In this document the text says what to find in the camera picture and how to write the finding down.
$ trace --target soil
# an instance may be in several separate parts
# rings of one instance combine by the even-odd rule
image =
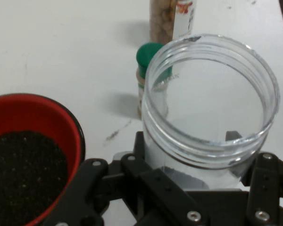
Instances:
[[[0,226],[23,226],[44,212],[67,182],[67,161],[33,131],[0,136]]]

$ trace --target food jar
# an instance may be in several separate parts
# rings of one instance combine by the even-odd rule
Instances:
[[[263,145],[279,99],[276,77],[249,46],[209,34],[172,41],[146,74],[145,160],[184,190],[233,188]]]
[[[150,0],[151,41],[166,44],[192,29],[196,0]]]
[[[137,112],[138,115],[142,116],[142,96],[144,92],[144,85],[145,85],[145,77],[146,77],[146,71],[148,69],[148,66],[150,64],[150,61],[154,57],[154,55],[163,47],[160,43],[154,43],[149,42],[144,45],[142,45],[136,53],[136,60],[138,63],[138,69],[136,71],[136,79],[138,82],[138,107]]]

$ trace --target jar rim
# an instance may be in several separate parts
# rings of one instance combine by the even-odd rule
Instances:
[[[253,56],[262,66],[263,68],[266,70],[266,74],[269,76],[273,88],[274,88],[274,95],[275,95],[275,105],[273,107],[272,113],[269,117],[269,119],[266,121],[266,123],[261,127],[261,129],[259,130],[259,132],[256,133],[252,133],[250,135],[247,135],[245,137],[241,137],[235,140],[229,140],[229,141],[211,141],[211,140],[205,140],[205,139],[201,139],[201,138],[197,138],[197,137],[193,137],[189,134],[186,134],[182,131],[180,131],[179,129],[177,129],[175,126],[173,126],[170,122],[168,122],[167,120],[165,120],[165,118],[159,113],[158,109],[155,107],[155,104],[153,102],[153,100],[150,97],[150,82],[149,79],[147,79],[149,77],[149,73],[150,73],[150,68],[152,68],[154,62],[156,61],[156,59],[162,55],[166,50],[172,48],[173,46],[175,46],[178,43],[181,42],[185,42],[185,41],[192,41],[192,42],[196,42],[197,40],[199,40],[201,37],[209,37],[212,38],[214,40],[222,40],[222,41],[226,41],[231,45],[234,45],[235,47],[240,48],[241,50],[246,51],[248,54],[250,54],[251,56]],[[173,140],[176,140],[178,143],[183,144],[183,142],[181,141],[181,139],[175,138],[173,135],[171,135],[170,133],[168,133],[166,131],[165,128],[167,128],[167,130],[172,131],[173,134],[176,135],[176,137],[181,136],[184,137],[185,139],[189,139],[191,142],[197,142],[199,144],[205,145],[207,147],[229,147],[229,146],[233,146],[233,145],[243,145],[245,143],[252,143],[253,141],[257,140],[259,137],[265,135],[271,125],[273,124],[273,121],[275,119],[275,116],[279,110],[279,104],[280,104],[280,92],[279,92],[279,87],[278,87],[278,83],[277,83],[277,79],[273,73],[273,71],[271,70],[271,68],[268,66],[268,64],[266,63],[266,61],[259,55],[256,53],[256,51],[254,51],[250,46],[243,44],[241,42],[238,42],[234,39],[225,37],[223,35],[217,35],[217,34],[198,34],[198,35],[191,35],[191,36],[185,36],[179,39],[176,39],[168,44],[166,44],[163,48],[161,48],[156,55],[153,57],[153,59],[151,60],[147,73],[146,73],[146,82],[145,82],[145,92],[146,92],[146,97],[148,104],[150,105],[150,114],[151,114],[151,118],[154,121],[159,121],[162,126],[164,127],[163,131],[164,134],[167,135],[168,137],[171,137]],[[158,127],[160,130],[162,130],[161,126],[158,125],[156,123],[156,127]]]

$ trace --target bolt head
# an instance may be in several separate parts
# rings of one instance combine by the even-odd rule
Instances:
[[[57,223],[56,226],[68,226],[68,224],[65,222],[60,222],[60,223]]]
[[[198,213],[196,211],[188,212],[187,217],[190,221],[193,221],[193,222],[199,222],[201,220],[200,213]]]
[[[257,219],[264,221],[264,222],[267,222],[267,221],[270,220],[269,214],[264,212],[264,211],[257,211],[255,213],[255,216],[256,216]]]
[[[133,161],[133,160],[135,160],[135,157],[132,156],[132,155],[130,155],[130,156],[128,157],[128,160],[129,160],[129,161]]]
[[[269,154],[269,153],[265,153],[265,154],[263,155],[263,158],[270,160],[270,159],[273,158],[273,156],[272,156],[271,154]]]
[[[101,162],[100,161],[94,161],[92,163],[93,166],[100,166],[101,165]]]

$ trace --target bowl rim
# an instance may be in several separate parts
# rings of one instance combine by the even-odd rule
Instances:
[[[55,101],[49,97],[45,97],[42,95],[38,95],[38,94],[32,94],[32,93],[10,93],[10,94],[3,94],[0,95],[0,98],[24,98],[24,97],[29,97],[29,98],[37,98],[39,100],[43,100],[45,102],[43,102],[44,104],[49,104],[49,103],[53,103],[55,104],[58,108],[60,108],[60,110],[64,111],[72,120],[72,122],[75,124],[75,127],[77,129],[77,131],[75,132],[76,134],[78,134],[79,136],[79,140],[80,140],[80,157],[77,158],[77,160],[74,163],[74,167],[68,177],[67,183],[65,185],[65,187],[63,188],[62,192],[60,193],[60,195],[55,199],[55,201],[45,210],[43,211],[39,216],[37,216],[35,219],[31,220],[30,222],[26,223],[24,226],[34,226],[37,224],[40,224],[49,214],[50,212],[53,210],[53,208],[55,207],[55,205],[58,203],[59,198],[61,197],[61,195],[65,192],[65,189],[68,187],[68,185],[70,184],[71,180],[73,179],[73,177],[75,176],[80,164],[85,160],[85,138],[84,138],[84,133],[82,130],[82,127],[79,123],[79,121],[77,120],[77,118],[72,114],[72,112],[66,108],[64,105],[62,105],[61,103],[59,103],[58,101]]]

